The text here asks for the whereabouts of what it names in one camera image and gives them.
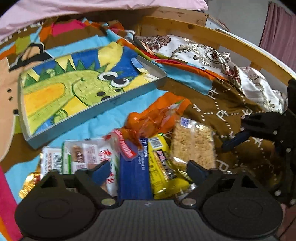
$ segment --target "black cartoon hair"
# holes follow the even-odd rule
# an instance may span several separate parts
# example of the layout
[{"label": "black cartoon hair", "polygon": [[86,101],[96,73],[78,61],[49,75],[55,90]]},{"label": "black cartoon hair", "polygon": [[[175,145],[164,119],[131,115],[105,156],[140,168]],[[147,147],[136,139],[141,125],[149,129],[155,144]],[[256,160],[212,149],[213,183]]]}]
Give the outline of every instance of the black cartoon hair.
[{"label": "black cartoon hair", "polygon": [[[40,50],[40,53],[39,54],[36,54],[28,59],[25,59],[25,60],[22,60],[22,56],[23,54],[26,52],[26,50],[30,47],[38,47],[39,50]],[[13,65],[10,69],[9,69],[9,72],[12,71],[12,70],[15,70],[15,69],[18,69],[19,67],[24,67],[32,62],[36,62],[36,61],[44,61],[44,60],[47,60],[47,59],[50,59],[52,58],[48,53],[44,52],[44,46],[43,44],[41,43],[31,43],[27,48],[26,50],[17,57],[17,63],[15,65]]]}]

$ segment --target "yellow snack package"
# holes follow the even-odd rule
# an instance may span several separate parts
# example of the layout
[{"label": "yellow snack package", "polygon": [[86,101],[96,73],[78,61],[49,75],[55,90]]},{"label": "yellow snack package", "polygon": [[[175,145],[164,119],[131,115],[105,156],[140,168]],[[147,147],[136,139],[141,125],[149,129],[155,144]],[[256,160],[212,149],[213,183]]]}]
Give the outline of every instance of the yellow snack package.
[{"label": "yellow snack package", "polygon": [[169,163],[169,146],[162,135],[148,138],[149,172],[154,199],[165,199],[189,187]]}]

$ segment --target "blue package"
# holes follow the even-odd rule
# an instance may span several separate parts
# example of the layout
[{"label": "blue package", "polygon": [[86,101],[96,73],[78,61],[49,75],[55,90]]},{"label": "blue package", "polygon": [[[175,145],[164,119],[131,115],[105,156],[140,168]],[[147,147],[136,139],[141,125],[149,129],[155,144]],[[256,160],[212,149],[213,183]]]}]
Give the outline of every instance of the blue package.
[{"label": "blue package", "polygon": [[143,146],[141,150],[138,150],[137,147],[128,140],[126,141],[134,152],[138,152],[136,158],[132,161],[126,161],[120,156],[119,200],[153,199],[149,175],[148,139],[141,138],[140,141]]}]

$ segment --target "white wall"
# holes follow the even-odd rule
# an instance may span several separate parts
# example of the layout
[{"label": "white wall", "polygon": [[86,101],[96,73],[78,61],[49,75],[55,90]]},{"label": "white wall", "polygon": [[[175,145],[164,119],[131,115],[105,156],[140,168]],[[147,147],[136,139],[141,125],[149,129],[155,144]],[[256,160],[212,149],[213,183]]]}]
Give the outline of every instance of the white wall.
[{"label": "white wall", "polygon": [[[272,0],[286,12],[293,14],[279,0]],[[260,43],[267,16],[269,0],[209,0],[209,10],[207,13],[217,20],[222,21],[229,28],[230,32],[240,36],[257,46]],[[224,47],[220,47],[219,52],[230,52],[231,60],[238,66],[249,66],[251,61],[232,52]],[[265,70],[261,71],[270,85],[278,90],[283,90],[282,83]]]}]

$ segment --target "gray ribbed surface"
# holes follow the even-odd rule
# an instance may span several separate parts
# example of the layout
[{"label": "gray ribbed surface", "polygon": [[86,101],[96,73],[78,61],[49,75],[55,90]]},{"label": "gray ribbed surface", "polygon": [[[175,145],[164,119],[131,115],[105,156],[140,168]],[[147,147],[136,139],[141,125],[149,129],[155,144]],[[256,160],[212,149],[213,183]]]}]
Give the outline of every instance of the gray ribbed surface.
[{"label": "gray ribbed surface", "polygon": [[[213,232],[198,213],[178,207],[173,200],[128,200],[103,211],[91,228],[69,241],[230,241]],[[269,237],[261,241],[276,241]]]}]

